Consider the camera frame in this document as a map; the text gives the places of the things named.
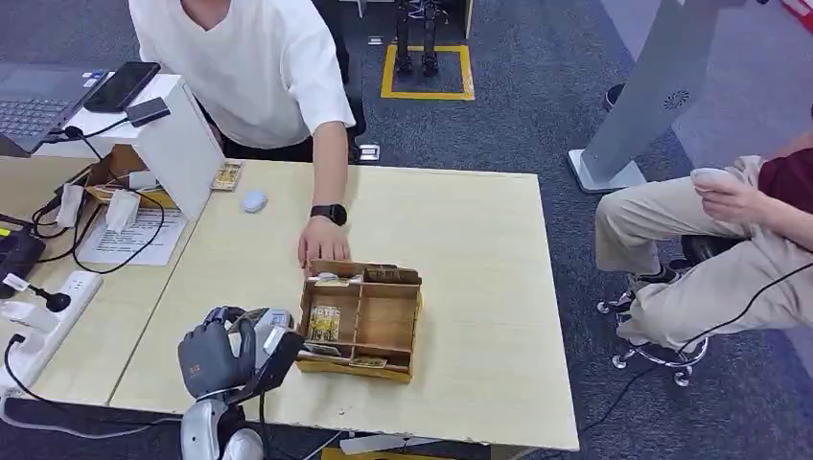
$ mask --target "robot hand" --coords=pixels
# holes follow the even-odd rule
[[[185,459],[263,458],[262,439],[245,426],[240,404],[282,384],[305,338],[277,326],[265,343],[256,343],[254,322],[243,314],[244,310],[233,307],[214,309],[178,345],[186,389],[197,400],[181,422]],[[226,322],[233,323],[241,335],[237,356],[231,350]],[[268,359],[255,370],[259,351]]]

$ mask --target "black sneaker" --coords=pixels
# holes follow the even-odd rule
[[[671,285],[679,279],[681,279],[680,273],[664,264],[661,264],[661,273],[658,273],[657,275],[628,274],[627,284],[630,287],[630,290],[633,292],[638,292],[640,289],[649,285]]]

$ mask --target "man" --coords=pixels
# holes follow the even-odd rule
[[[336,45],[310,0],[130,0],[141,59],[188,82],[226,156],[314,163],[303,267],[350,258],[341,206],[355,124]]]
[[[813,262],[813,131],[774,159],[739,158],[730,177],[652,182],[605,196],[595,215],[596,266],[633,274],[630,319],[617,330],[634,345],[675,350],[734,319],[756,292]],[[743,239],[678,276],[654,241],[679,235]],[[760,294],[716,334],[813,324],[813,268]],[[700,341],[685,349],[692,351]]]

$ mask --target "wooden table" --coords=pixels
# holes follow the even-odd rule
[[[56,187],[90,163],[80,158],[0,157],[0,213],[30,220],[36,209],[54,197]],[[69,403],[106,405],[109,402],[194,224],[187,225],[169,264],[131,265],[105,275],[102,287],[32,388],[37,394]],[[0,227],[9,226],[0,223]],[[72,241],[72,230],[49,241],[43,257],[61,254]],[[88,266],[110,268],[110,265]],[[56,290],[68,274],[78,269],[68,257],[38,265],[30,281]],[[28,294],[18,294],[14,300],[44,305],[43,300]],[[0,321],[0,343],[4,347],[17,328]]]
[[[183,413],[183,335],[220,305],[299,316],[296,243],[313,168],[249,162],[235,193],[210,199],[110,405]],[[268,196],[241,210],[251,189]],[[578,449],[536,175],[351,168],[358,261],[417,269],[424,309],[408,385],[292,368],[268,393],[277,424]],[[246,404],[257,418],[256,400]]]

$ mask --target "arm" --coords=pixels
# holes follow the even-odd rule
[[[347,186],[347,130],[328,122],[314,133],[313,206],[341,203]]]
[[[356,121],[338,69],[336,45],[311,2],[280,2],[282,77],[314,138],[312,205],[341,204],[347,187],[347,133]],[[328,218],[308,220],[299,262],[349,259],[347,236]]]
[[[778,199],[765,198],[765,226],[813,252],[813,215]]]
[[[737,181],[696,179],[703,210],[713,219],[763,225],[813,252],[813,215]]]

